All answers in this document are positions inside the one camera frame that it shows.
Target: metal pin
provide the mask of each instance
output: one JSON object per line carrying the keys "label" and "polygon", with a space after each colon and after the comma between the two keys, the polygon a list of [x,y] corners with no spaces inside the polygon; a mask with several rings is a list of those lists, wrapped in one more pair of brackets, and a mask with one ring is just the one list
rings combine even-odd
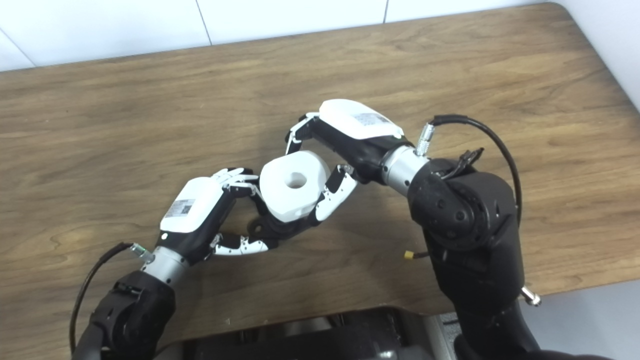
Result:
{"label": "metal pin", "polygon": [[540,298],[540,296],[535,292],[529,290],[529,288],[526,286],[522,286],[520,294],[522,294],[526,303],[531,306],[540,306],[540,303],[542,303],[542,299]]}
{"label": "metal pin", "polygon": [[415,146],[415,150],[413,151],[414,154],[417,156],[426,156],[434,130],[435,126],[429,123],[422,128],[422,133],[420,134],[420,138],[418,138],[418,144]]}

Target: white tile wall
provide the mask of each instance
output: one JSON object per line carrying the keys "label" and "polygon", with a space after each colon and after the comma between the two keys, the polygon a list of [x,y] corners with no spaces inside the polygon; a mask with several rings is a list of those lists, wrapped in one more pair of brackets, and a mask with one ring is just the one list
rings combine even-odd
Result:
{"label": "white tile wall", "polygon": [[0,29],[0,71],[33,67],[18,47]]}
{"label": "white tile wall", "polygon": [[222,44],[381,24],[387,0],[199,0],[211,42]]}
{"label": "white tile wall", "polygon": [[509,6],[544,3],[545,0],[389,0],[387,22],[477,12]]}
{"label": "white tile wall", "polygon": [[38,66],[210,44],[195,0],[0,0],[0,29]]}

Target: wooden table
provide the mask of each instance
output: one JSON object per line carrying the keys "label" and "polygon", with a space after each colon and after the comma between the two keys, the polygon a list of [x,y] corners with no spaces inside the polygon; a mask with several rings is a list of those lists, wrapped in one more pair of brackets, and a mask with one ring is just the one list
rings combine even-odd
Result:
{"label": "wooden table", "polygon": [[[153,246],[188,179],[259,170],[332,98],[371,106],[413,139],[439,113],[492,126],[522,175],[532,289],[640,277],[638,113],[571,17],[539,4],[0,74],[0,357],[67,357],[78,287],[106,249]],[[507,177],[472,128],[438,129],[431,155],[480,146],[478,167]],[[240,202],[224,229],[252,216]],[[277,251],[194,268],[163,341],[384,304],[451,310],[428,259],[403,259],[424,247],[403,198],[361,186]],[[120,256],[97,274],[79,331],[138,266]]]}

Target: sticker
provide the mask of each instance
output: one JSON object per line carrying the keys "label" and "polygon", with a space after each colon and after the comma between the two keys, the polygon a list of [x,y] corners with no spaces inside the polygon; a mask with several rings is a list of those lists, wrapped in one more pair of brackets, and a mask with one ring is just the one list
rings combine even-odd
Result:
{"label": "sticker", "polygon": [[378,124],[393,124],[391,120],[380,115],[379,113],[361,113],[361,114],[353,114],[352,116],[363,126],[371,126],[371,125],[378,125]]}
{"label": "sticker", "polygon": [[166,212],[165,218],[185,217],[189,215],[191,207],[196,199],[176,200]]}

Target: tile grout line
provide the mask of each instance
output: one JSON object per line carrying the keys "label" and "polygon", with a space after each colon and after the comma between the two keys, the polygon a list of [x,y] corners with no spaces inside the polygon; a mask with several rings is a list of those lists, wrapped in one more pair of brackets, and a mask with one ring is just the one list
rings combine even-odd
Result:
{"label": "tile grout line", "polygon": [[387,10],[389,10],[389,0],[387,0],[387,4],[385,5],[385,16],[382,18],[382,23],[387,23]]}
{"label": "tile grout line", "polygon": [[9,42],[11,42],[13,44],[13,46],[15,46],[16,49],[18,49],[18,51],[20,51],[20,54],[22,54],[25,58],[27,58],[27,60],[29,60],[29,62],[33,65],[33,67],[38,67],[38,65],[36,65],[33,60],[31,60],[31,58],[29,56],[27,56],[27,54],[24,53],[24,51],[22,51],[22,49],[18,46],[18,44],[16,44],[13,39],[11,39],[9,37],[9,35],[7,35],[4,30],[2,30],[2,28],[0,28],[0,33],[2,35],[4,35],[7,39],[9,39]]}
{"label": "tile grout line", "polygon": [[202,16],[202,10],[200,9],[200,3],[198,0],[195,0],[196,6],[198,7],[198,12],[200,13],[200,18],[202,19],[202,25],[204,25],[204,31],[207,33],[207,38],[209,39],[209,45],[213,45],[211,42],[211,37],[209,36],[209,29],[207,29],[207,23],[204,21],[204,16]]}

